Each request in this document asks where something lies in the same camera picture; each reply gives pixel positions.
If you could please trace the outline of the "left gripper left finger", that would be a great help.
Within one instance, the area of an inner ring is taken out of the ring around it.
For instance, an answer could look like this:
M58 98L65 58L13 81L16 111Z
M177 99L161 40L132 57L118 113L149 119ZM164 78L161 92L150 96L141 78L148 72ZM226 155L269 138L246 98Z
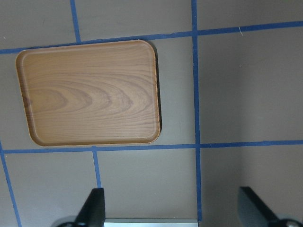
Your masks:
M75 224L78 227L103 227L105 222L105 196L103 188L92 189Z

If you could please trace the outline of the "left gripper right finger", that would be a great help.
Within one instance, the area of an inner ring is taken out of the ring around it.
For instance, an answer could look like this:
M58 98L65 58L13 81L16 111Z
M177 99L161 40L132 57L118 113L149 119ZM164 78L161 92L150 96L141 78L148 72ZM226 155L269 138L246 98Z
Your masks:
M244 227L283 227L284 221L250 187L238 191L238 216Z

